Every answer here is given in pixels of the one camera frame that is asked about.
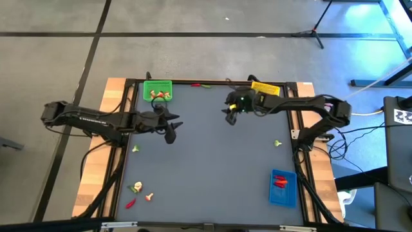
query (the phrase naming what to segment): wooden table frame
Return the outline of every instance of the wooden table frame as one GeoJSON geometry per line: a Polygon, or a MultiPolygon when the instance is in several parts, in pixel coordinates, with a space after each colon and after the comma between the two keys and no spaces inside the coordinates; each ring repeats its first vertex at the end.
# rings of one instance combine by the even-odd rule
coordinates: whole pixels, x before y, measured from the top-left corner
{"type": "MultiPolygon", "coordinates": [[[[130,85],[133,81],[134,79],[109,78],[103,94],[100,111],[111,111],[118,106],[122,99],[126,98],[131,99],[131,101],[124,100],[125,103],[122,107],[120,107],[120,110],[130,110],[130,103],[136,102],[136,95],[133,95],[133,88],[128,88],[126,92],[124,90],[125,85],[130,85]]],[[[286,85],[288,86],[288,93],[286,94],[290,97],[311,97],[315,95],[312,83],[289,82],[286,85]]],[[[302,126],[310,127],[320,119],[318,114],[310,111],[291,111],[289,116],[292,119],[290,126],[295,130],[302,126]]],[[[93,137],[90,148],[102,142],[103,140],[100,137],[93,137]]],[[[320,141],[316,141],[315,146],[324,150],[327,149],[326,144],[320,141]]],[[[110,146],[102,146],[88,155],[84,165],[83,176],[80,182],[79,191],[77,193],[76,202],[73,208],[73,216],[83,213],[102,189],[105,181],[113,172],[114,167],[117,166],[120,150],[121,149],[116,148],[111,149],[110,146]]],[[[326,207],[333,213],[333,215],[338,220],[343,221],[329,156],[327,156],[323,151],[317,149],[314,149],[306,155],[300,152],[299,156],[301,159],[305,156],[305,162],[303,162],[301,166],[308,177],[308,180],[310,182],[314,182],[317,194],[320,196],[326,207]],[[312,172],[309,172],[309,175],[307,175],[308,168],[312,169],[312,172]]],[[[112,186],[111,190],[107,194],[104,207],[99,208],[98,211],[96,210],[93,214],[94,216],[97,214],[101,216],[114,214],[113,209],[115,209],[115,207],[111,208],[111,206],[116,204],[116,200],[113,200],[113,194],[116,194],[113,192],[116,184],[112,186]]],[[[306,208],[306,213],[303,213],[304,220],[309,222],[320,222],[320,220],[322,222],[326,222],[325,219],[319,214],[319,211],[314,210],[315,207],[312,204],[308,192],[304,188],[300,189],[300,191],[304,191],[304,194],[300,197],[301,200],[304,199],[306,202],[306,204],[302,204],[302,210],[306,208]]]]}

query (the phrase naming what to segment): tripod stand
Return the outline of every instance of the tripod stand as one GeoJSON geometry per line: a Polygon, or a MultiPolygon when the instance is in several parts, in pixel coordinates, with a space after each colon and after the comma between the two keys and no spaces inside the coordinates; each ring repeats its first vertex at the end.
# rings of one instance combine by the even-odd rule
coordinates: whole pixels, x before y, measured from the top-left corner
{"type": "Polygon", "coordinates": [[[309,35],[309,36],[315,37],[315,38],[317,39],[317,42],[319,43],[319,45],[321,45],[321,48],[323,49],[324,46],[323,46],[323,44],[322,44],[321,38],[319,37],[319,35],[318,35],[317,32],[316,32],[316,29],[317,29],[317,27],[319,26],[319,23],[321,23],[321,21],[322,21],[322,19],[323,19],[323,16],[324,16],[324,15],[326,14],[326,12],[328,11],[329,6],[332,4],[332,1],[333,1],[333,0],[330,0],[330,1],[329,1],[328,6],[326,7],[326,9],[324,9],[324,12],[323,12],[321,18],[318,20],[318,22],[316,23],[316,25],[314,26],[313,29],[311,29],[311,30],[306,30],[306,31],[303,31],[303,32],[297,32],[297,33],[295,33],[295,34],[292,34],[292,37],[306,37],[306,36],[303,36],[303,35],[309,35]]]}

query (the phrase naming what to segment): yellow basket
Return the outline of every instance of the yellow basket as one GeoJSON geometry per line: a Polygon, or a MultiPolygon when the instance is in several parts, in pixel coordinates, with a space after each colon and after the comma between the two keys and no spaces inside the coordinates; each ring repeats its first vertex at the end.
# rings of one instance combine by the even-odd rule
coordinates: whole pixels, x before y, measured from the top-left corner
{"type": "Polygon", "coordinates": [[[260,82],[252,82],[252,89],[262,92],[262,93],[267,93],[271,95],[277,95],[279,96],[281,89],[280,87],[277,86],[272,86],[271,84],[263,84],[260,82]]]}

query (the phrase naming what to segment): corn toy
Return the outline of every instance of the corn toy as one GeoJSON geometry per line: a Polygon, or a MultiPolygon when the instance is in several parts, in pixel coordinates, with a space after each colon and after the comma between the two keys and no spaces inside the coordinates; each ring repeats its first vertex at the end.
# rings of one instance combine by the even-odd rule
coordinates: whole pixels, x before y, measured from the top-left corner
{"type": "Polygon", "coordinates": [[[135,183],[134,189],[139,193],[143,188],[143,184],[139,181],[135,183]]]}

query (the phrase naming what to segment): wooden plank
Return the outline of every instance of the wooden plank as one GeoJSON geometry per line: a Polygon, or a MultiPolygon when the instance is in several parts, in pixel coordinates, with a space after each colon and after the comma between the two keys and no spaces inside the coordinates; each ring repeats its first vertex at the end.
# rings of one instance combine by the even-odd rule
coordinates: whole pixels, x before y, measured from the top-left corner
{"type": "MultiPolygon", "coordinates": [[[[297,83],[297,92],[299,97],[313,97],[315,95],[313,84],[307,82],[297,83]]],[[[313,126],[321,119],[320,115],[311,111],[302,111],[302,117],[304,127],[313,126]]],[[[326,151],[328,149],[326,144],[320,141],[315,141],[314,146],[322,148],[326,151]]],[[[318,149],[313,149],[313,151],[309,154],[315,179],[316,192],[332,214],[338,220],[343,222],[342,211],[339,205],[339,199],[337,197],[337,190],[330,158],[327,154],[325,154],[325,152],[318,149]]],[[[306,194],[306,203],[308,205],[308,211],[311,212],[309,215],[313,215],[313,206],[309,194],[306,194]]]]}
{"type": "MultiPolygon", "coordinates": [[[[108,79],[102,103],[100,104],[101,111],[112,111],[118,106],[122,100],[125,82],[126,78],[108,79]]],[[[90,142],[90,148],[93,148],[102,142],[102,138],[93,137],[90,142]]],[[[104,175],[109,161],[109,153],[110,146],[102,146],[88,155],[84,165],[83,176],[80,181],[72,216],[77,216],[83,213],[102,189],[104,175]]]]}
{"type": "MultiPolygon", "coordinates": [[[[125,78],[108,79],[102,99],[102,104],[100,105],[101,111],[111,111],[116,108],[116,106],[122,99],[125,81],[125,78]]],[[[314,87],[311,83],[298,83],[297,87],[300,97],[311,97],[315,95],[314,87]]],[[[320,116],[313,112],[304,111],[302,115],[303,122],[306,127],[315,124],[320,119],[320,116]]],[[[292,112],[292,118],[294,120],[294,126],[296,126],[297,115],[295,112],[292,112]]],[[[101,138],[93,138],[90,148],[96,146],[97,144],[100,144],[101,142],[101,138]]],[[[315,145],[320,148],[326,149],[326,144],[322,142],[315,142],[315,145]]],[[[96,194],[101,190],[103,185],[103,178],[108,165],[109,151],[110,148],[108,146],[103,146],[89,155],[84,167],[84,173],[80,182],[75,207],[73,208],[73,216],[83,213],[83,211],[87,208],[91,201],[96,197],[96,194]]],[[[331,210],[333,215],[335,215],[335,217],[339,220],[343,221],[329,157],[322,151],[318,150],[313,150],[312,152],[310,152],[310,156],[316,190],[319,196],[326,204],[328,209],[331,210]]],[[[302,167],[304,172],[306,173],[305,166],[303,165],[302,167]]],[[[106,199],[104,215],[108,214],[111,203],[111,195],[112,192],[110,191],[108,198],[106,199]]],[[[306,203],[308,205],[309,219],[311,221],[314,221],[312,201],[307,191],[305,192],[305,197],[306,203]]]]}

